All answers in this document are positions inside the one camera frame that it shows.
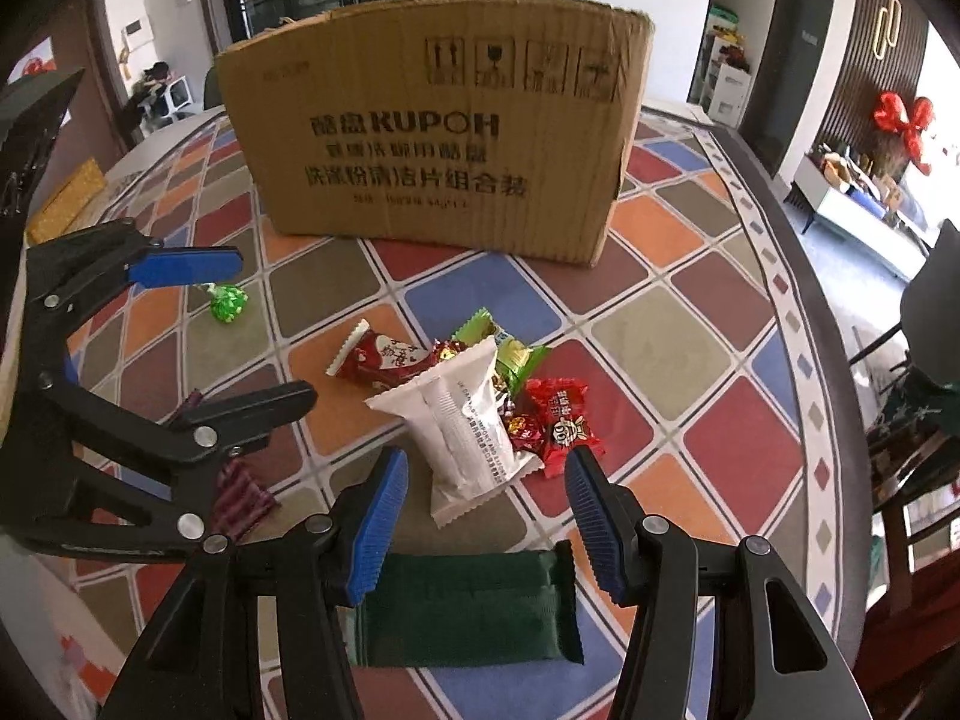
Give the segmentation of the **green wrapped lollipop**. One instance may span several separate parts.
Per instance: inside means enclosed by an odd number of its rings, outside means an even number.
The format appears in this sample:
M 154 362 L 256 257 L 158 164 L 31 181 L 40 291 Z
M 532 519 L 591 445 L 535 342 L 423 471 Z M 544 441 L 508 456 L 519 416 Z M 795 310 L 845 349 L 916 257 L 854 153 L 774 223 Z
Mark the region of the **green wrapped lollipop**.
M 247 291 L 235 284 L 202 283 L 197 289 L 205 296 L 213 319 L 224 325 L 238 320 L 249 302 Z

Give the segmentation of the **maroon striped snack packet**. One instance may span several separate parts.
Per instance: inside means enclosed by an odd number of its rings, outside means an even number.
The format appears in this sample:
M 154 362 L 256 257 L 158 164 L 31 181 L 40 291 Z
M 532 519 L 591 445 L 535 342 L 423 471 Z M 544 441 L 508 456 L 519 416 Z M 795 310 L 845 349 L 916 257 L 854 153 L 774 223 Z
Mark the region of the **maroon striped snack packet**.
M 200 405 L 194 388 L 163 424 L 161 463 L 171 475 L 172 533 L 187 544 L 211 533 L 238 541 L 277 504 L 242 465 L 241 457 L 212 457 L 186 433 L 176 431 L 176 418 Z

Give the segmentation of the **red white candy bar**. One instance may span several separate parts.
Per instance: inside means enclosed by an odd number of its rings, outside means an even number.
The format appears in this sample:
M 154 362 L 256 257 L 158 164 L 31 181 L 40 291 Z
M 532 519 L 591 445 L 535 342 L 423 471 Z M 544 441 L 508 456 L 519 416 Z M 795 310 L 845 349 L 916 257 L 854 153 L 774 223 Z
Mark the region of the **red white candy bar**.
M 350 330 L 325 374 L 373 388 L 394 388 L 438 364 L 444 344 L 428 348 L 378 332 L 361 319 Z

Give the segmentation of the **grey chair behind table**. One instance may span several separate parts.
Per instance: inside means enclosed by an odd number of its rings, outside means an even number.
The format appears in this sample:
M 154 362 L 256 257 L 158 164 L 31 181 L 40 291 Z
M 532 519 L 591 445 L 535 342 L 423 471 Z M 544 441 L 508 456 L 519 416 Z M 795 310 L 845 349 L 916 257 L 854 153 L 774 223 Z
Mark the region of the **grey chair behind table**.
M 215 67 L 210 68 L 210 70 L 205 73 L 205 80 L 203 80 L 202 104 L 203 109 L 205 110 L 213 109 L 213 107 L 218 107 L 223 104 L 220 82 L 218 82 L 218 73 Z

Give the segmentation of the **dark green snack packet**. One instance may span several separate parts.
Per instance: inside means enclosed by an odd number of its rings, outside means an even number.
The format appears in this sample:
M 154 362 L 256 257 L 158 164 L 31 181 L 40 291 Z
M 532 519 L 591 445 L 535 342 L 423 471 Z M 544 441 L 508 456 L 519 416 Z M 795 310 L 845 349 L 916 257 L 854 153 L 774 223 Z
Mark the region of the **dark green snack packet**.
M 345 639 L 359 667 L 581 665 L 571 543 L 519 553 L 391 554 L 376 588 L 348 614 Z

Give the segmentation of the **white snack packet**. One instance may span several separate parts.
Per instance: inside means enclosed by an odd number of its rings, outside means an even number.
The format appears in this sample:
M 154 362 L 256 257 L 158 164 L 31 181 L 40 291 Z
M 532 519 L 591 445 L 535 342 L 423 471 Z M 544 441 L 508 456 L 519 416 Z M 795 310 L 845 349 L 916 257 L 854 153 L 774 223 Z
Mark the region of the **white snack packet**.
M 540 472 L 534 452 L 512 447 L 494 390 L 496 341 L 485 338 L 366 400 L 405 422 L 431 468 L 430 514 L 444 528 L 519 479 Z

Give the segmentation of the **dark wooden chair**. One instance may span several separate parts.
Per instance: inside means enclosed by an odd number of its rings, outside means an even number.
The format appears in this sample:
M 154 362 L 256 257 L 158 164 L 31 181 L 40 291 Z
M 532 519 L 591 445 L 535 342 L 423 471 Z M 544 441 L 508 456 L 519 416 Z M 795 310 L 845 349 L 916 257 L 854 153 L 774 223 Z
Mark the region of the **dark wooden chair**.
M 884 527 L 884 600 L 898 614 L 913 601 L 914 546 L 958 518 L 957 383 L 903 366 L 866 437 L 872 511 Z

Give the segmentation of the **red paper door poster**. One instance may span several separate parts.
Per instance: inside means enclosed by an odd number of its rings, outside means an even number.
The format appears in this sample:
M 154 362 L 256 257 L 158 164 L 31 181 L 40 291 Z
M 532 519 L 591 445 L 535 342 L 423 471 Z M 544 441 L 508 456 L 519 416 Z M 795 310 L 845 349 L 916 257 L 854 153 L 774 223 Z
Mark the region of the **red paper door poster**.
M 54 71 L 57 68 L 55 55 L 53 55 L 53 44 L 50 37 L 44 37 L 36 46 L 26 52 L 8 75 L 7 83 L 14 83 L 25 78 L 25 76 L 41 75 L 48 71 Z

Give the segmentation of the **green yellow candy packet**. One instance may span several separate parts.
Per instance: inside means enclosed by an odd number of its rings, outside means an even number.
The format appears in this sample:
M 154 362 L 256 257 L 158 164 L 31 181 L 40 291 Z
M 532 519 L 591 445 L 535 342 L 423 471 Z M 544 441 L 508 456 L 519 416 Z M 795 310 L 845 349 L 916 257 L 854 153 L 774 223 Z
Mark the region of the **green yellow candy packet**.
M 505 330 L 486 308 L 480 309 L 460 325 L 452 339 L 466 346 L 493 338 L 496 344 L 496 375 L 506 387 L 506 392 L 517 397 L 524 383 L 537 371 L 548 355 L 548 348 L 541 344 L 527 344 Z

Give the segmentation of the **colourful checkered tablecloth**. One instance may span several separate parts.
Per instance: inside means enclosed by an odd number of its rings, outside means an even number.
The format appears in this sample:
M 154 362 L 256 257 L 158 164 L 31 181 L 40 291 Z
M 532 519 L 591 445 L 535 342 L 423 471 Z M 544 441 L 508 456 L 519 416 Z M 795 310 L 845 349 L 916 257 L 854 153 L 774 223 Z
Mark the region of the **colourful checkered tablecloth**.
M 148 146 L 93 221 L 132 220 L 172 247 L 234 245 L 249 294 L 231 325 L 203 288 L 127 288 L 73 330 L 65 374 L 99 398 L 166 421 L 194 392 L 234 395 L 313 384 L 317 408 L 244 457 L 280 504 L 252 539 L 325 511 L 381 445 L 409 452 L 402 553 L 546 548 L 578 564 L 585 665 L 356 670 L 368 718 L 605 718 L 633 610 L 597 589 L 562 478 L 517 481 L 452 525 L 434 525 L 430 468 L 397 418 L 325 374 L 361 319 L 394 338 L 450 337 L 475 310 L 548 346 L 539 377 L 587 383 L 604 472 L 695 538 L 775 545 L 853 663 L 866 590 L 861 418 L 835 319 L 776 200 L 748 192 L 732 149 L 703 128 L 645 112 L 599 263 L 592 268 L 449 247 L 287 238 L 262 210 L 235 129 L 205 114 Z M 34 559 L 62 647 L 89 699 L 106 699 L 174 564 Z

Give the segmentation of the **red wrapped candy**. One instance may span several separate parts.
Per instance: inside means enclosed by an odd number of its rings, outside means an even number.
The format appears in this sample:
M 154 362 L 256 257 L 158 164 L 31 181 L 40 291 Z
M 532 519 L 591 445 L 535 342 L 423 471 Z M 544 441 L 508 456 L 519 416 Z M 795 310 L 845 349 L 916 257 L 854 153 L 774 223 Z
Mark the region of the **red wrapped candy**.
M 562 476 L 571 450 L 604 453 L 587 414 L 587 392 L 587 383 L 573 377 L 529 379 L 519 405 L 503 418 L 512 447 L 537 455 L 547 478 Z

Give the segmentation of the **brown cardboard box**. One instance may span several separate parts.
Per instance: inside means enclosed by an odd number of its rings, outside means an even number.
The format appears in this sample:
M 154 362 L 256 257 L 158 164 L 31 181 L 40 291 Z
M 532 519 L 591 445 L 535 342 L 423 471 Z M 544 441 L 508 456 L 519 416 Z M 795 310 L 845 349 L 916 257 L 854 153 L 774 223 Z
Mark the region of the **brown cardboard box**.
M 604 249 L 654 25 L 589 0 L 379 0 L 218 55 L 277 231 L 573 265 Z

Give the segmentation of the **dark grey chair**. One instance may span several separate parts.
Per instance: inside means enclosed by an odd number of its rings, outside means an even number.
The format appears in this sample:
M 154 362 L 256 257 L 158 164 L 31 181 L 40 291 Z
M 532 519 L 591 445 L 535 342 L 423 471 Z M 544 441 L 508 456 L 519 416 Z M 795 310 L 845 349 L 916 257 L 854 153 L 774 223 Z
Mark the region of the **dark grey chair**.
M 882 333 L 849 361 L 850 366 L 903 333 L 911 366 L 939 387 L 957 385 L 960 301 L 958 300 L 958 229 L 942 224 L 929 257 L 900 299 L 900 322 Z

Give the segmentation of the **white tv cabinet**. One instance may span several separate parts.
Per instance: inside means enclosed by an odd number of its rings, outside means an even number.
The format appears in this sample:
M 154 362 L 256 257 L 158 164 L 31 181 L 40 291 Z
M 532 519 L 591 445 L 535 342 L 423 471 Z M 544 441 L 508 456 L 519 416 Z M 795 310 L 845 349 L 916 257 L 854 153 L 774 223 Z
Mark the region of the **white tv cabinet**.
M 825 223 L 846 238 L 856 239 L 903 281 L 916 277 L 924 265 L 926 255 L 916 242 L 867 211 L 850 195 L 839 192 L 807 156 L 797 166 L 791 195 L 804 199 L 811 209 L 812 221 Z

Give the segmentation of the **red bow decoration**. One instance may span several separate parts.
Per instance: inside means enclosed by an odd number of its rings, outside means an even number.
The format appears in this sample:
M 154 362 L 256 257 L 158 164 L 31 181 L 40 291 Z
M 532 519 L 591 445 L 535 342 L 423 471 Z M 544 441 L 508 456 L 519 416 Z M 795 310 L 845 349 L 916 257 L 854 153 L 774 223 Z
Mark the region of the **red bow decoration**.
M 900 138 L 901 151 L 923 176 L 929 176 L 931 163 L 924 149 L 924 133 L 934 124 L 934 104 L 931 99 L 919 96 L 908 107 L 895 91 L 882 91 L 872 111 L 874 124 L 880 132 L 891 133 Z

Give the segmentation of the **white shelf with items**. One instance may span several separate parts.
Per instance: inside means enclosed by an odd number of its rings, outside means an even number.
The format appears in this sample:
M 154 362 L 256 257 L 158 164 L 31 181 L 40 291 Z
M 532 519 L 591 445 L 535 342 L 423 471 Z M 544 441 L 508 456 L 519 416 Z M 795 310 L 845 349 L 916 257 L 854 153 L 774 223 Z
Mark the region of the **white shelf with items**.
M 752 72 L 739 17 L 727 8 L 711 5 L 688 101 L 701 107 L 711 121 L 737 128 L 747 107 L 750 86 Z

